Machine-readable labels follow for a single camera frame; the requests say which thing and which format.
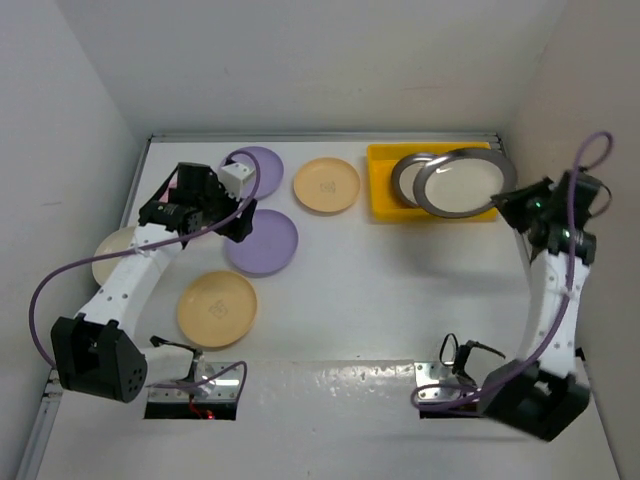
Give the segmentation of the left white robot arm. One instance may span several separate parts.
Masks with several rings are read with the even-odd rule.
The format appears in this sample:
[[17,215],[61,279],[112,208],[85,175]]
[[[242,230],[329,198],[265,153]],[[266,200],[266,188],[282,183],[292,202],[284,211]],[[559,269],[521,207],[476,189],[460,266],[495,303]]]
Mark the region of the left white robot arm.
[[157,283],[188,243],[216,233],[236,243],[252,231],[260,167],[226,159],[219,170],[180,162],[143,204],[128,249],[98,292],[51,329],[62,387],[123,403],[144,388],[197,387],[197,349],[154,337],[135,344],[139,317]]

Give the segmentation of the purple plate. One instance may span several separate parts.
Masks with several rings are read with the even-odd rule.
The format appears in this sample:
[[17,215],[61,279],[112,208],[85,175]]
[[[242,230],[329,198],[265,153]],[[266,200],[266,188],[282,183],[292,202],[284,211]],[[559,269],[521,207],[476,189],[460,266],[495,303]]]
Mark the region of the purple plate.
[[[284,176],[284,164],[280,156],[263,146],[243,146],[240,150],[250,152],[260,167],[261,178],[255,195],[256,200],[262,200],[273,194],[280,187]],[[246,154],[233,155],[232,160],[248,167],[254,166]],[[254,184],[255,178],[246,186],[244,195],[251,192]]]
[[226,240],[224,251],[237,269],[258,276],[274,274],[292,260],[299,242],[293,220],[276,210],[259,209],[253,216],[253,231],[240,243]]

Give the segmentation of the orange plate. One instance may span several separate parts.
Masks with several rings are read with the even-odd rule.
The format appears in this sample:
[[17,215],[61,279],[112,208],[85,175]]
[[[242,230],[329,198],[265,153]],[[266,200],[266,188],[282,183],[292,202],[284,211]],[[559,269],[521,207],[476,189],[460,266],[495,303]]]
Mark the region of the orange plate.
[[206,348],[222,348],[244,337],[258,313],[252,283],[233,271],[214,271],[194,280],[177,306],[181,332]]
[[305,163],[295,174],[293,190],[306,208],[322,214],[337,214],[358,199],[361,179],[345,160],[320,157]]

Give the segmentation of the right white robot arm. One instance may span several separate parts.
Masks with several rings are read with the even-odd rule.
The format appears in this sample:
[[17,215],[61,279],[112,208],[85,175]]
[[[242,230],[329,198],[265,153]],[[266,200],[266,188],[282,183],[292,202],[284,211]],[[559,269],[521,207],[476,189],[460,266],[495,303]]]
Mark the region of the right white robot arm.
[[575,372],[580,296],[597,241],[584,227],[603,183],[584,168],[493,196],[507,223],[532,247],[529,313],[516,359],[489,373],[475,411],[543,441],[587,408],[591,393]]

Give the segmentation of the steel rimmed plate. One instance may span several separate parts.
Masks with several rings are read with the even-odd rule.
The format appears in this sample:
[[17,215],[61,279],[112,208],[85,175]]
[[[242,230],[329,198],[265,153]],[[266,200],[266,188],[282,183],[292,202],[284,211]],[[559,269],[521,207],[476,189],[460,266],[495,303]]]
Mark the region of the steel rimmed plate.
[[412,190],[417,205],[427,213],[463,219],[492,209],[492,197],[516,185],[515,166],[499,150],[461,148],[427,161]]
[[399,160],[391,173],[391,186],[396,197],[405,205],[417,207],[413,185],[417,174],[432,160],[435,154],[420,152],[407,155]]

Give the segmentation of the cream white plate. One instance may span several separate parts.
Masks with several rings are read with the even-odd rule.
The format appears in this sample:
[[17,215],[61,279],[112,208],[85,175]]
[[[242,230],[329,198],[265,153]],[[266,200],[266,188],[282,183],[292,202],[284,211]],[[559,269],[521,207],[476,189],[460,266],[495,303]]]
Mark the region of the cream white plate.
[[[128,226],[111,233],[98,246],[95,256],[107,255],[131,248],[134,232],[135,226]],[[94,280],[102,286],[108,280],[120,260],[121,257],[94,261],[91,264]]]

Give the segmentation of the pink plate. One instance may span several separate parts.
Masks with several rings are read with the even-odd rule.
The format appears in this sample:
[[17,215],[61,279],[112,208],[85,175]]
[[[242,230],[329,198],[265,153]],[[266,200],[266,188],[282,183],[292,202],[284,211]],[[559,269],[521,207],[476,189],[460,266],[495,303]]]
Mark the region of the pink plate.
[[172,188],[177,187],[177,178],[178,178],[178,174],[176,172],[170,178],[170,181],[169,181],[169,184],[168,184],[168,187],[167,187],[168,189],[172,189]]

